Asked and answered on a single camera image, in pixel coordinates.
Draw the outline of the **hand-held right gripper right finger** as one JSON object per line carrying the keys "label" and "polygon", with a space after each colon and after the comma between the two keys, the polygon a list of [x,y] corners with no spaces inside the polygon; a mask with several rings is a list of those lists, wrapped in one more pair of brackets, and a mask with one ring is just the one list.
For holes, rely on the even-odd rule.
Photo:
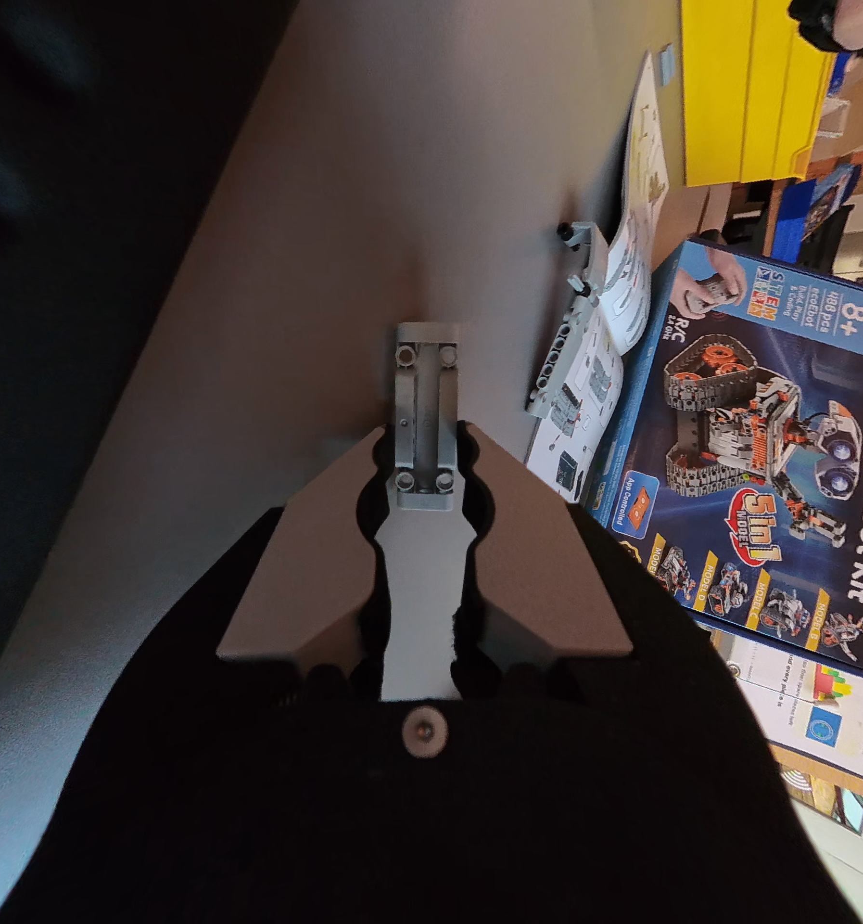
{"label": "hand-held right gripper right finger", "polygon": [[623,658],[633,643],[560,495],[469,422],[457,425],[472,530],[454,615],[454,676]]}

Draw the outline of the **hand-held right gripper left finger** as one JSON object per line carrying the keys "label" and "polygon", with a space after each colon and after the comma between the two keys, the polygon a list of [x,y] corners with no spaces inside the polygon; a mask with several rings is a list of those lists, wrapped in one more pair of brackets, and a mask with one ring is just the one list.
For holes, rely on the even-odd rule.
{"label": "hand-held right gripper left finger", "polygon": [[280,662],[307,674],[381,671],[391,599],[378,542],[390,515],[392,434],[372,430],[283,508],[216,650],[228,662]]}

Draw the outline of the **grey panel building piece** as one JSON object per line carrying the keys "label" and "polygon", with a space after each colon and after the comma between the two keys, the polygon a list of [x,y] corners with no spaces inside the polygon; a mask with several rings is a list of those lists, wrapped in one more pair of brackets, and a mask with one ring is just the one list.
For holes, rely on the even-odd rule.
{"label": "grey panel building piece", "polygon": [[458,469],[459,328],[401,323],[394,343],[393,484],[397,506],[450,512]]}

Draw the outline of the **grey hinged panel assembly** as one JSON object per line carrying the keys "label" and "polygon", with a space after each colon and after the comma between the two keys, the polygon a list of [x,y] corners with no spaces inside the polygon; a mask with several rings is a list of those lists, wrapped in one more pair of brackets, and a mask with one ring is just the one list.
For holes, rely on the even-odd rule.
{"label": "grey hinged panel assembly", "polygon": [[563,317],[535,377],[527,412],[545,420],[566,383],[582,347],[590,321],[599,308],[607,276],[609,247],[593,222],[560,222],[556,235],[576,255],[574,270],[565,279],[568,298]]}

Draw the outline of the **yellow plastic bin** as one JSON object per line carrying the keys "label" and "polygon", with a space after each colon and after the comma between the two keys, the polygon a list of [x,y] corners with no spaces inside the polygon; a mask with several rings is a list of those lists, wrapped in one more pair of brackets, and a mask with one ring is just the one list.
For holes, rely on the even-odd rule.
{"label": "yellow plastic bin", "polygon": [[805,179],[835,54],[787,1],[682,1],[685,185]]}

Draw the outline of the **grey desk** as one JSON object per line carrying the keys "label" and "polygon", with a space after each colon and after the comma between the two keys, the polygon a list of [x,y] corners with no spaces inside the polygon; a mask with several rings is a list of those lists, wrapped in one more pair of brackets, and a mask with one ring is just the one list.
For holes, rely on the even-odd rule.
{"label": "grey desk", "polygon": [[679,2],[301,2],[0,658],[0,905],[129,657],[253,522],[390,416],[383,348],[456,321],[518,459],[557,223],[611,226]]}

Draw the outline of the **blue robot kit box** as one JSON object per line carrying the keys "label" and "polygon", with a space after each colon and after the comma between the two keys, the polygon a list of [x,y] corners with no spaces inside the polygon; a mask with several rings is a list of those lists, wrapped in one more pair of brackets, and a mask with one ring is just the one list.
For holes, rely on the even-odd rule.
{"label": "blue robot kit box", "polygon": [[583,506],[680,605],[863,677],[863,285],[682,243]]}

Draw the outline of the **white printed instruction sheet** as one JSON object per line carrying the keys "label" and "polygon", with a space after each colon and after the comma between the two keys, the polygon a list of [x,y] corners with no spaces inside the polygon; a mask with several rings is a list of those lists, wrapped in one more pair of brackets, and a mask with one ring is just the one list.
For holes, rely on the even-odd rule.
{"label": "white printed instruction sheet", "polygon": [[716,648],[772,744],[863,779],[863,677],[761,642],[720,634]]}

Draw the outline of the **grey concentric pattern card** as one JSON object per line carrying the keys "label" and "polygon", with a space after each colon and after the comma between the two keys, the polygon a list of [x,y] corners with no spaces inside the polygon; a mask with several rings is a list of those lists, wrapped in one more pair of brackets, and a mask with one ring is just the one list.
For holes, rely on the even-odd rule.
{"label": "grey concentric pattern card", "polygon": [[793,801],[845,831],[863,836],[863,795],[786,764],[779,764],[779,773]]}

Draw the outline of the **open instruction booklet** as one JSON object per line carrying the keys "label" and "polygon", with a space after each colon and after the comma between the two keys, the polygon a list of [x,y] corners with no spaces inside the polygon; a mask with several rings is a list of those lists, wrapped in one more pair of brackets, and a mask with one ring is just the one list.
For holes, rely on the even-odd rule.
{"label": "open instruction booklet", "polygon": [[656,83],[653,56],[647,52],[626,125],[621,219],[607,242],[605,288],[550,415],[536,418],[527,456],[527,468],[564,502],[578,502],[582,496],[622,395],[624,356],[647,326],[652,250],[669,189]]}

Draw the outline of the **blue storage bin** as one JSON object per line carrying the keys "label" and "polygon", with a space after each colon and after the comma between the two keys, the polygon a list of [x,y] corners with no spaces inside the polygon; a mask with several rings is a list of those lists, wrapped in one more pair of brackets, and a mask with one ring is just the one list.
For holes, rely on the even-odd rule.
{"label": "blue storage bin", "polygon": [[817,179],[808,179],[784,189],[776,214],[771,249],[773,260],[795,263],[798,259],[817,182]]}

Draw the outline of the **small blue toy box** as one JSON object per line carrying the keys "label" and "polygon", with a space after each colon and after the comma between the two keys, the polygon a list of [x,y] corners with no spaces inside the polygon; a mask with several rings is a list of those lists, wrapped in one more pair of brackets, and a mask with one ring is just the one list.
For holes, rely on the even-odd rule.
{"label": "small blue toy box", "polygon": [[806,213],[802,241],[812,237],[849,200],[862,172],[862,165],[849,162],[818,180]]}

